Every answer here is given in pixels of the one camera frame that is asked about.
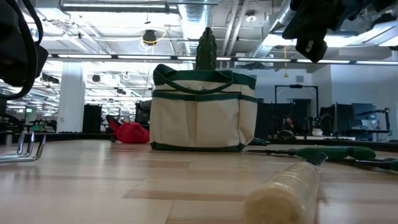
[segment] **canvas tote bag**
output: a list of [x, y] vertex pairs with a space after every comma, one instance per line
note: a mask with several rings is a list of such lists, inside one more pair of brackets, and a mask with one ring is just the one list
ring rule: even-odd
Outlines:
[[254, 78], [232, 71], [176, 71], [162, 64], [153, 77], [153, 149], [240, 152], [253, 139]]

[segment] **bag handle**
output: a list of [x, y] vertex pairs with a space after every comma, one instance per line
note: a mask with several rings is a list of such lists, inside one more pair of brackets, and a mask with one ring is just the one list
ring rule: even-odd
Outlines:
[[174, 70], [174, 69], [172, 69], [170, 67], [164, 66], [163, 71], [166, 72], [165, 75], [163, 75], [162, 72], [159, 72], [159, 71], [157, 71], [156, 73], [159, 76], [159, 78], [161, 78], [163, 80], [164, 83], [168, 84], [169, 86], [175, 88], [178, 91], [182, 91], [184, 93], [196, 94], [196, 95], [217, 93], [217, 92], [222, 91], [222, 90], [226, 89], [227, 87], [231, 86], [233, 84], [233, 82], [234, 82], [233, 72], [227, 71], [228, 74], [224, 74], [224, 73], [221, 73], [219, 71], [212, 71], [216, 75], [221, 75], [223, 77], [229, 78], [230, 81], [228, 83], [225, 83], [224, 85], [221, 85], [221, 86], [219, 86], [217, 88], [214, 88], [212, 90], [192, 90], [192, 89], [189, 89], [189, 88], [185, 88], [184, 86], [181, 86], [181, 85], [169, 80], [166, 77], [166, 76], [173, 75], [173, 74], [177, 73], [176, 70]]

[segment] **ceiling light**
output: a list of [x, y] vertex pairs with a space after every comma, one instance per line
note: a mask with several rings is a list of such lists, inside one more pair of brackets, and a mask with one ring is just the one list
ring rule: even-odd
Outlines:
[[380, 47], [390, 47], [390, 46], [398, 46], [398, 36], [395, 36], [384, 43], [379, 45]]
[[291, 59], [282, 58], [238, 58], [240, 62], [290, 62]]
[[[64, 3], [63, 7], [142, 7], [140, 4], [85, 4], [85, 3]], [[163, 9], [164, 6], [155, 5], [155, 4], [148, 4], [145, 5], [147, 8], [161, 8]], [[170, 6], [170, 9], [177, 9], [176, 6]]]
[[152, 55], [119, 55], [120, 59], [139, 59], [139, 60], [170, 60], [170, 56], [152, 56]]
[[[297, 63], [313, 63], [309, 59], [297, 59]], [[325, 64], [347, 64], [349, 60], [320, 60], [318, 63]]]
[[246, 21], [248, 22], [254, 22], [256, 21], [257, 17], [256, 16], [247, 16]]
[[47, 102], [47, 101], [45, 101], [44, 103], [45, 103], [46, 105], [58, 106], [58, 104], [56, 104], [56, 103], [50, 103], [50, 102]]
[[38, 111], [39, 113], [56, 113], [56, 111], [51, 111], [51, 110], [49, 110], [49, 111], [45, 111], [45, 110], [40, 110], [40, 111]]
[[112, 58], [111, 55], [58, 55], [60, 58]]
[[356, 65], [398, 65], [398, 62], [357, 61]]
[[178, 60], [196, 60], [196, 57], [194, 56], [178, 56]]
[[217, 60], [219, 60], [219, 61], [230, 61], [231, 58], [230, 57], [217, 57]]
[[25, 109], [25, 106], [7, 106], [10, 109]]
[[248, 22], [254, 22], [256, 21], [257, 17], [255, 16], [256, 12], [255, 10], [247, 10], [246, 13], [244, 14], [247, 16], [246, 21]]

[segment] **bag pocket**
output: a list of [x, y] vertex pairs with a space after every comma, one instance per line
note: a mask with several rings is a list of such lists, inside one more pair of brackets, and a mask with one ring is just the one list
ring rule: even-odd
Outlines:
[[239, 146], [238, 121], [238, 99], [198, 101], [196, 147]]
[[153, 98], [150, 141], [171, 146], [195, 146], [196, 102]]
[[247, 97], [239, 101], [239, 138], [241, 144], [248, 145], [254, 137], [257, 120], [257, 101], [254, 97]]

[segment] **red fabric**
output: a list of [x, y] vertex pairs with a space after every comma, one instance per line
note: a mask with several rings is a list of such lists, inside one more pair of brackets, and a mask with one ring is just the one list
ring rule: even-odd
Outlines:
[[112, 128], [112, 130], [116, 133], [120, 127], [120, 125], [118, 125], [116, 122], [114, 122], [113, 120], [109, 120], [109, 127]]
[[116, 135], [123, 143], [147, 143], [149, 142], [149, 131], [139, 123], [123, 123], [118, 128]]

